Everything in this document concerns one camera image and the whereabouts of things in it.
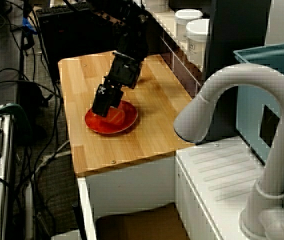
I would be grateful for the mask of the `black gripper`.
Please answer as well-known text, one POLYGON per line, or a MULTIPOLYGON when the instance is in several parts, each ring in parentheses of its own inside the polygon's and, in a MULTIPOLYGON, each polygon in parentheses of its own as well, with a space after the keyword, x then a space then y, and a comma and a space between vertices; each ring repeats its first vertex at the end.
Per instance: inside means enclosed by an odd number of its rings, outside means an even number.
POLYGON ((120 88, 126 86, 134 89, 142 70, 141 60, 117 51, 112 54, 114 59, 111 68, 108 75, 104 77, 104 85, 98 86, 92 106, 92 112, 101 117, 107 116, 110 106, 119 107, 124 93, 120 88))

